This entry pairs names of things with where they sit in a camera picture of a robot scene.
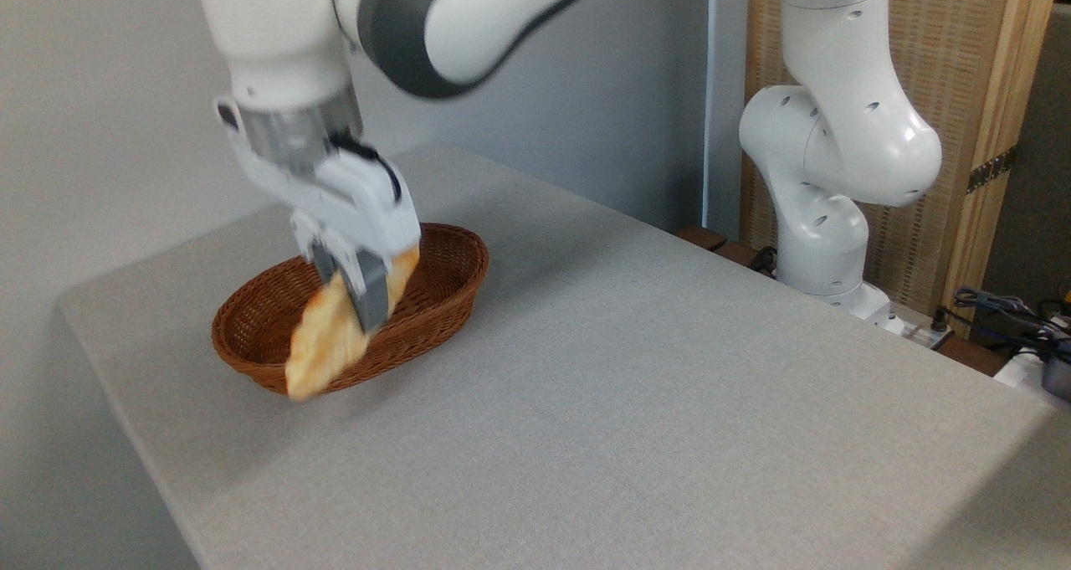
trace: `table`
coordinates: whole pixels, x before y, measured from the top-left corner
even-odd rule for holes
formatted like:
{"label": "table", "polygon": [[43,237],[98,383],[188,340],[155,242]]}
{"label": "table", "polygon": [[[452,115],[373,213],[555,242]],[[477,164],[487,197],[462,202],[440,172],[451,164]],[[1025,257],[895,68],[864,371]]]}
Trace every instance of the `table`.
{"label": "table", "polygon": [[1071,567],[1067,414],[467,151],[397,163],[492,268],[360,387],[299,405],[212,350],[282,209],[60,302],[203,568]]}

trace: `gray felt surface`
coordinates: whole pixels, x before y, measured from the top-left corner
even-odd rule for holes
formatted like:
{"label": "gray felt surface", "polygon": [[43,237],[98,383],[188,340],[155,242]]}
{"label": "gray felt surface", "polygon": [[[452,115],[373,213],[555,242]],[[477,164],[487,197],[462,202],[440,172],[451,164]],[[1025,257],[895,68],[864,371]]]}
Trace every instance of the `gray felt surface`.
{"label": "gray felt surface", "polygon": [[61,300],[203,568],[1068,568],[1071,420],[515,170],[397,159],[484,239],[469,324],[306,404],[212,350],[274,209]]}

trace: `bread slice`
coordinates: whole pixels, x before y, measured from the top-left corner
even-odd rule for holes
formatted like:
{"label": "bread slice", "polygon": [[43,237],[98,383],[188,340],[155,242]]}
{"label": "bread slice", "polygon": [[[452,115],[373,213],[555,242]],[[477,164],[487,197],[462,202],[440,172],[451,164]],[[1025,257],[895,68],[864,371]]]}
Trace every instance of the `bread slice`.
{"label": "bread slice", "polygon": [[[420,246],[394,258],[387,275],[391,313],[402,300],[418,260]],[[345,369],[364,357],[374,335],[361,329],[346,282],[342,273],[334,273],[330,283],[305,305],[301,322],[291,333],[290,357],[286,361],[287,394],[295,401],[319,394]]]}

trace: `oval basket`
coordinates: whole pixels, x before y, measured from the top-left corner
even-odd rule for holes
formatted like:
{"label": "oval basket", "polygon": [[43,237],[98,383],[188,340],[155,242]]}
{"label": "oval basket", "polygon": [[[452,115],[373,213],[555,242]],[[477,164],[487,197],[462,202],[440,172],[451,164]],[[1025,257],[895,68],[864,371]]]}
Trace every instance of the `oval basket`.
{"label": "oval basket", "polygon": [[[325,392],[349,388],[420,357],[449,340],[472,314],[489,254],[473,231],[421,224],[420,262],[394,315],[372,338],[365,356]],[[316,268],[298,256],[272,266],[233,292],[212,321],[212,346],[227,364],[272,392],[286,394],[284,363],[290,333],[322,286]]]}

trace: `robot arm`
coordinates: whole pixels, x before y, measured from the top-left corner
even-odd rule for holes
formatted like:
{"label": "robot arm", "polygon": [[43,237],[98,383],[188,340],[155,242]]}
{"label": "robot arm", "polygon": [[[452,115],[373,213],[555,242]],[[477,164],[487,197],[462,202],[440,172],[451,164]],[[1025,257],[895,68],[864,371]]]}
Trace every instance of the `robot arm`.
{"label": "robot arm", "polygon": [[915,202],[941,149],[893,70],[889,0],[782,0],[782,32],[801,86],[760,90],[740,123],[778,215],[778,279],[895,331],[862,281],[870,234],[853,200]]}
{"label": "robot arm", "polygon": [[389,318],[391,258],[420,224],[402,174],[361,141],[347,44],[401,89],[452,98],[573,0],[201,0],[226,59],[217,111],[251,180],[295,208],[321,278],[343,273],[364,330]]}

